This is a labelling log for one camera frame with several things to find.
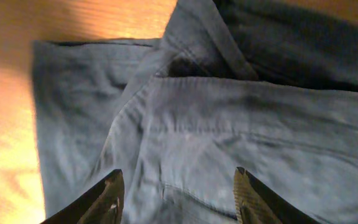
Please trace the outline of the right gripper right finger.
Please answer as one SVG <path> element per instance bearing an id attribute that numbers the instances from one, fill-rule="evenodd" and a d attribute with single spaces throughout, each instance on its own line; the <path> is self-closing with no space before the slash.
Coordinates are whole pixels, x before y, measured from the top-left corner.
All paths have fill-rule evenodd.
<path id="1" fill-rule="evenodd" d="M 233 193 L 241 224 L 318 224 L 243 167 L 235 171 Z"/>

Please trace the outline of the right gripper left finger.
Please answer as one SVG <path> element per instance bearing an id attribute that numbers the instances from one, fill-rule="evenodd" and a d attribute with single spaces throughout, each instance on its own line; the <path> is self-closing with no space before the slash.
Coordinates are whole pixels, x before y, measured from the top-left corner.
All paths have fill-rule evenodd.
<path id="1" fill-rule="evenodd" d="M 122 170 L 116 169 L 41 224 L 120 224 L 124 192 Z"/>

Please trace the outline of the navy blue shorts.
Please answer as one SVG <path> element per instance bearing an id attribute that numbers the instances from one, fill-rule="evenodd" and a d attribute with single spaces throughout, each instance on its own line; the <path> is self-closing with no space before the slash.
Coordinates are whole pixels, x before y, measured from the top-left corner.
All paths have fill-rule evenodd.
<path id="1" fill-rule="evenodd" d="M 46 219 L 116 169 L 121 223 L 239 223 L 243 167 L 358 223 L 358 26 L 278 1 L 178 1 L 160 39 L 36 41 Z"/>

